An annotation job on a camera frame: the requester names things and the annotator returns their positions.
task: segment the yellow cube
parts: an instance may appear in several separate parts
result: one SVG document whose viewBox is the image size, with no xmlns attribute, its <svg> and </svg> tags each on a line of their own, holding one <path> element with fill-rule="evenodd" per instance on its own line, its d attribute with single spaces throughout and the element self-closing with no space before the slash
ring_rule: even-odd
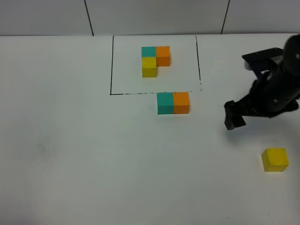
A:
<svg viewBox="0 0 300 225">
<path fill-rule="evenodd" d="M 142 76 L 157 77 L 156 57 L 142 57 Z"/>
<path fill-rule="evenodd" d="M 262 154 L 265 172 L 281 172 L 289 165 L 285 149 L 266 149 Z"/>
</svg>

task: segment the white wall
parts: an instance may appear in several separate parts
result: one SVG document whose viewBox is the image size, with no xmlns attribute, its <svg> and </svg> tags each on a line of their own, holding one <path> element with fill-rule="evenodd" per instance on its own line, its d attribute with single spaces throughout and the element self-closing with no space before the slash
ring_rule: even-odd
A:
<svg viewBox="0 0 300 225">
<path fill-rule="evenodd" d="M 228 0 L 87 0 L 95 35 L 220 34 Z"/>
<path fill-rule="evenodd" d="M 84 0 L 1 0 L 0 35 L 91 35 Z"/>
<path fill-rule="evenodd" d="M 300 33 L 299 0 L 231 0 L 223 33 Z"/>
</svg>

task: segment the cube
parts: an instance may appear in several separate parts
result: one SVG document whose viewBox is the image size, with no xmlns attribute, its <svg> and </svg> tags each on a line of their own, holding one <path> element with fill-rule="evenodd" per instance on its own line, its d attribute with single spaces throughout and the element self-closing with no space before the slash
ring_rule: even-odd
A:
<svg viewBox="0 0 300 225">
<path fill-rule="evenodd" d="M 143 57 L 142 58 L 142 76 L 143 77 L 157 77 L 158 70 L 156 66 L 155 57 Z"/>
<path fill-rule="evenodd" d="M 188 92 L 174 92 L 174 114 L 189 113 L 189 96 Z"/>
<path fill-rule="evenodd" d="M 173 93 L 157 93 L 157 113 L 173 114 Z"/>
<path fill-rule="evenodd" d="M 169 67 L 171 65 L 171 54 L 169 46 L 156 47 L 156 64 L 158 67 Z"/>
<path fill-rule="evenodd" d="M 268 148 L 262 154 L 262 164 L 266 172 L 281 172 L 289 165 L 285 149 Z"/>
<path fill-rule="evenodd" d="M 156 47 L 142 47 L 142 57 L 156 57 Z"/>
</svg>

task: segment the white table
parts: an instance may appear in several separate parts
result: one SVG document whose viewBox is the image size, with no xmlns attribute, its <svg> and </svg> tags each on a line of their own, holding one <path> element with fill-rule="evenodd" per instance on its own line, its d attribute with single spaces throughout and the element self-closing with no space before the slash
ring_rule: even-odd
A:
<svg viewBox="0 0 300 225">
<path fill-rule="evenodd" d="M 110 95 L 112 37 L 1 37 L 1 221 L 298 225 L 300 111 L 229 132 L 223 108 L 255 79 L 241 55 L 289 36 L 197 36 L 202 91 L 190 114 L 160 116 L 156 94 Z M 267 147 L 287 149 L 284 172 L 263 171 Z"/>
</svg>

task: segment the teal cube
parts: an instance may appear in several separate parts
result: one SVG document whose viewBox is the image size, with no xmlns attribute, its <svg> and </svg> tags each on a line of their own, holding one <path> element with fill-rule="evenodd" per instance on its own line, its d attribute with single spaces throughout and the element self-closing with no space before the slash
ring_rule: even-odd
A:
<svg viewBox="0 0 300 225">
<path fill-rule="evenodd" d="M 142 57 L 156 57 L 156 47 L 142 47 Z"/>
<path fill-rule="evenodd" d="M 157 93 L 157 113 L 161 114 L 173 114 L 174 101 L 173 93 Z"/>
</svg>

